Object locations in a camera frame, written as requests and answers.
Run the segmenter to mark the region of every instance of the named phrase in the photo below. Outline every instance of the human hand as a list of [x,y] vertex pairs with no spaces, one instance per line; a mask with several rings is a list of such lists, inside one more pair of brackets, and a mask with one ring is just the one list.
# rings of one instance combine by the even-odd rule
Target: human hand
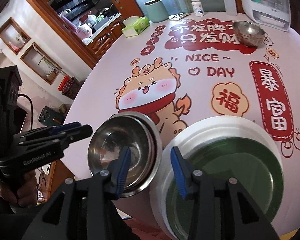
[[[38,187],[35,171],[30,171],[23,175],[25,181],[18,189],[18,204],[20,207],[34,207],[38,201]],[[0,181],[0,197],[11,204],[17,204],[17,198],[9,188],[9,186]]]

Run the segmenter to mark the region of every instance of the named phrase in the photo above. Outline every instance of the metal screw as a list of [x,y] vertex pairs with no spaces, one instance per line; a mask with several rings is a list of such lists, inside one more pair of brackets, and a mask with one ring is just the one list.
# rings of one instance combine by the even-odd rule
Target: metal screw
[[72,178],[66,178],[66,179],[65,179],[65,183],[66,183],[67,185],[71,184],[73,181],[74,181],[74,180],[73,180]]
[[236,179],[236,178],[230,178],[229,179],[229,182],[231,183],[231,184],[237,184],[238,183],[238,180]]
[[202,171],[200,171],[200,170],[194,170],[194,171],[193,171],[193,175],[199,177],[199,176],[202,175]]
[[106,176],[109,175],[109,171],[107,171],[107,170],[102,170],[102,171],[100,171],[100,175],[101,175],[102,177],[106,177]]

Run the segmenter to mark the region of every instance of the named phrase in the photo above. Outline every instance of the red basket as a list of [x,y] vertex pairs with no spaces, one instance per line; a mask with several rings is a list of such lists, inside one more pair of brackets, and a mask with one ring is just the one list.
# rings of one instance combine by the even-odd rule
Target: red basket
[[65,76],[65,77],[63,78],[63,80],[61,81],[58,90],[59,90],[59,91],[63,91],[63,88],[65,87],[65,85],[66,85],[67,82],[70,82],[70,84],[69,84],[69,86],[70,86],[71,83],[72,83],[72,78],[69,77],[69,76]]
[[74,100],[75,97],[77,96],[79,90],[81,88],[81,85],[79,81],[73,77],[71,79],[71,84],[67,86],[67,82],[65,86],[62,89],[62,94],[65,95],[66,97],[69,97],[70,99]]

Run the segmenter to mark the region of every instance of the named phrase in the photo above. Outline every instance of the blue gripper pad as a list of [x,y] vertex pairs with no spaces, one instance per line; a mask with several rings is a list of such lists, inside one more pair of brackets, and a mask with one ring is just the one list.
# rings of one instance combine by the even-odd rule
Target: blue gripper pad
[[126,183],[129,167],[131,162],[131,150],[130,148],[127,149],[126,154],[124,156],[124,159],[122,161],[120,170],[118,172],[117,177],[117,189],[115,194],[117,195],[117,198],[120,198],[123,190],[124,190],[124,184]]
[[81,123],[79,123],[79,122],[72,122],[72,123],[68,123],[68,124],[64,124],[64,125],[59,125],[59,126],[53,128],[49,133],[51,135],[56,135],[60,132],[63,132],[63,131],[66,131],[66,130],[69,130],[72,128],[76,128],[79,126],[81,126]]
[[183,174],[180,162],[178,160],[177,154],[175,152],[175,149],[172,148],[170,151],[170,160],[171,160],[171,165],[172,169],[174,172],[174,178],[179,190],[179,194],[183,199],[186,199],[187,197],[187,190],[186,190],[186,178]]

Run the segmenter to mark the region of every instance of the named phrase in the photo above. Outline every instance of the red scarf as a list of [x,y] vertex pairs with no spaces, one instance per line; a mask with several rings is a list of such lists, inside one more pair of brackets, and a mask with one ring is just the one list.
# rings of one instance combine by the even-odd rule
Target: red scarf
[[160,98],[156,101],[153,101],[151,103],[142,106],[136,106],[128,109],[119,110],[118,113],[122,113],[126,111],[140,112],[142,114],[149,116],[151,120],[157,125],[160,122],[160,119],[157,116],[156,112],[165,108],[168,104],[170,104],[174,100],[175,96],[176,96],[175,93],[171,93],[164,96],[163,98]]

